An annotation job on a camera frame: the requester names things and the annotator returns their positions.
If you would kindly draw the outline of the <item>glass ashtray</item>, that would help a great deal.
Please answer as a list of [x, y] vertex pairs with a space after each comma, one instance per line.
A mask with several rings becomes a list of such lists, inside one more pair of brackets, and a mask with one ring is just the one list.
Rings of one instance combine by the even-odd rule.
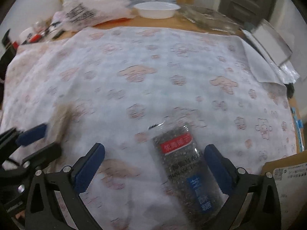
[[179, 13], [199, 28], [236, 34], [240, 25], [225, 15], [205, 7], [182, 5]]

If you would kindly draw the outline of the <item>white plastic bowl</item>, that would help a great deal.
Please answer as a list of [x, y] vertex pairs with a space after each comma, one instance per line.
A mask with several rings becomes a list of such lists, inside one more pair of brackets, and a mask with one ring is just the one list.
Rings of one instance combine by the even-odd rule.
[[168, 19], [172, 18], [181, 8], [179, 5], [169, 2], [144, 2], [133, 6], [142, 18]]

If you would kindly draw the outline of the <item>white printed plastic bag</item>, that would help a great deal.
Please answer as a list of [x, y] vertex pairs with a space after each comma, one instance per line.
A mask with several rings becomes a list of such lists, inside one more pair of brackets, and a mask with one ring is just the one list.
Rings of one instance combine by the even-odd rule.
[[129, 0], [63, 0], [64, 28], [80, 31], [111, 20], [133, 18]]

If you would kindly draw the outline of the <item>black sesame candy packet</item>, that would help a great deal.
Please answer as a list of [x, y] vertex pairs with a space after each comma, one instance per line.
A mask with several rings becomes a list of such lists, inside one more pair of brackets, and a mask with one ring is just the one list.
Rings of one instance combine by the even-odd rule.
[[153, 160], [192, 226], [201, 229], [223, 206], [222, 193], [189, 124], [149, 128]]

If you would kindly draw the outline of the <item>silver foil bag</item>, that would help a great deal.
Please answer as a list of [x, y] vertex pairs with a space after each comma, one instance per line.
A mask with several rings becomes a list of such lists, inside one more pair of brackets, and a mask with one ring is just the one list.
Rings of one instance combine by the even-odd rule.
[[290, 62], [290, 47], [269, 22], [263, 19], [256, 28], [242, 32], [283, 84], [294, 84], [299, 79]]

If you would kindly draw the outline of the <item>brown sesame snack packet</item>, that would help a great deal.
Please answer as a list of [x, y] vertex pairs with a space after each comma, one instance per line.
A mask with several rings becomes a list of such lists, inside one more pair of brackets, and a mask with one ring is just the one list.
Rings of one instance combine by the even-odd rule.
[[46, 143], [61, 143], [73, 114], [73, 104], [71, 102], [58, 104], [47, 126]]

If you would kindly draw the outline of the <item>dark brown door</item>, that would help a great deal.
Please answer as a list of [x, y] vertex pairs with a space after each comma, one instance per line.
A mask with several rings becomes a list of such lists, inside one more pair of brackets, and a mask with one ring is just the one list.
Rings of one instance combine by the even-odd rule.
[[258, 25], [261, 20], [269, 20], [276, 0], [221, 0], [218, 12], [236, 23], [246, 22]]

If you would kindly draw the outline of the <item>open cardboard box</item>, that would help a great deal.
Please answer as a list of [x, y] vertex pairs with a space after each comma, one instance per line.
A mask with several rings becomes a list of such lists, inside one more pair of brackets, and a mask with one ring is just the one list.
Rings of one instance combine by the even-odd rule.
[[270, 172], [281, 205], [282, 229], [306, 229], [306, 151], [266, 162], [262, 174]]

